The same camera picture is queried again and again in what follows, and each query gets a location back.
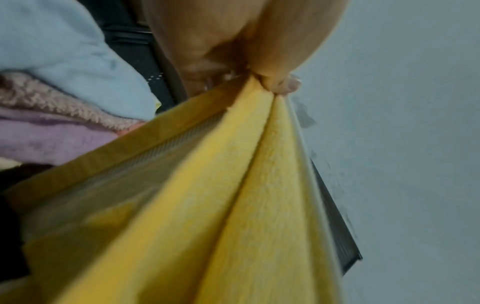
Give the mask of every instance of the light blue wall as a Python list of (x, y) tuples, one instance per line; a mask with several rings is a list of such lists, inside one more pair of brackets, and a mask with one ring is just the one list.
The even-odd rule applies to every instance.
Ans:
[(352, 0), (297, 73), (364, 257), (347, 303), (480, 303), (480, 0)]

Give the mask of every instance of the pink textured towel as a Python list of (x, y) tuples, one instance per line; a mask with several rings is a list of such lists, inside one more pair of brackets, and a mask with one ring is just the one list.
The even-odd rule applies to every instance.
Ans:
[(113, 131), (72, 122), (32, 123), (0, 118), (0, 157), (61, 165), (117, 138)]
[(108, 114), (21, 72), (0, 75), (0, 106), (68, 116), (115, 131), (141, 122)]

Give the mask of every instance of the yellow fabric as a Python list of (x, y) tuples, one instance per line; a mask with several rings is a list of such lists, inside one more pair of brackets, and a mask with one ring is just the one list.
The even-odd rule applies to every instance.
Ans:
[[(46, 198), (230, 105), (157, 194), (30, 237), (24, 250), (44, 302), (340, 302), (339, 270), (298, 127), (286, 101), (253, 77), (190, 100), (7, 197), (31, 222)], [(47, 184), (53, 189), (42, 189)]]

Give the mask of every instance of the towel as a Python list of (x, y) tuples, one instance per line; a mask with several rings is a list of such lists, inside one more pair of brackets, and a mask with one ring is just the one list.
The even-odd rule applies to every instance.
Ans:
[(108, 47), (77, 1), (2, 0), (0, 41), (0, 72), (28, 72), (112, 115), (155, 115), (145, 79)]
[(295, 119), (239, 78), (14, 186), (34, 282), (19, 288), (55, 303), (340, 303)]
[(131, 128), (140, 122), (108, 114), (21, 72), (0, 74), (0, 106), (71, 117), (75, 121), (93, 123), (115, 131)]
[(61, 165), (117, 138), (107, 129), (65, 122), (0, 118), (0, 157)]

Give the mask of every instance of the skin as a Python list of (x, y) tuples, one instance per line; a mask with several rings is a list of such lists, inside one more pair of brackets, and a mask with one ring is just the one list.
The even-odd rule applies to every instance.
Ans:
[(332, 32), (348, 0), (142, 0), (145, 18), (190, 96), (245, 71), (278, 94)]

